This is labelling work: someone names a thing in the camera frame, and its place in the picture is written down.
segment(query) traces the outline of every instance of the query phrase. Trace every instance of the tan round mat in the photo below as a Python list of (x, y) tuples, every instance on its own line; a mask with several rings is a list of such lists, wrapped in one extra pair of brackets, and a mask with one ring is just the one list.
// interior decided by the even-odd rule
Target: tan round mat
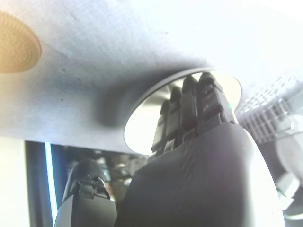
[(34, 67), (41, 45), (22, 21), (0, 11), (0, 73), (22, 72)]

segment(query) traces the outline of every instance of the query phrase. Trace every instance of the white wall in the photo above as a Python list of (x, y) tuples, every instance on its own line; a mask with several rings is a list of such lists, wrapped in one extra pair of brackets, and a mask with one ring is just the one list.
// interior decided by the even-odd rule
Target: white wall
[(0, 138), (0, 226), (29, 227), (23, 140)]

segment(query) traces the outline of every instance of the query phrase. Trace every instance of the blue light strip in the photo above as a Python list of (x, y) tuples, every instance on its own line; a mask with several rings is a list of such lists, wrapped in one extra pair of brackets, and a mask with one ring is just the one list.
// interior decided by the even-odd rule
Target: blue light strip
[(53, 178), (52, 149), (50, 143), (45, 143), (45, 156), (46, 156), (47, 179), (48, 179), (49, 196), (51, 200), (53, 225), (55, 225), (58, 210), (57, 210), (55, 182)]

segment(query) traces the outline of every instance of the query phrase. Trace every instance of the gray robotic hand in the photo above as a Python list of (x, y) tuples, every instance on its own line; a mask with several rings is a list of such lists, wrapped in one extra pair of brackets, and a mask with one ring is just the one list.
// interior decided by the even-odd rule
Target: gray robotic hand
[(163, 103), (152, 151), (117, 217), (101, 181), (84, 174), (99, 183), (68, 189), (56, 226), (285, 226), (268, 167), (209, 73), (199, 82), (187, 77), (182, 91), (175, 88)]

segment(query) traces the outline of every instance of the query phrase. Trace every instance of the robotic hand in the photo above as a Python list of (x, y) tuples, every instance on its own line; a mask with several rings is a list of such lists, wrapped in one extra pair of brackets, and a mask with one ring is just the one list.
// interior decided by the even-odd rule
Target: robotic hand
[(188, 76), (182, 91), (173, 89), (162, 105), (152, 151), (117, 217), (102, 174), (87, 168), (74, 177), (76, 166), (55, 226), (285, 226), (267, 165), (211, 74), (199, 82)]

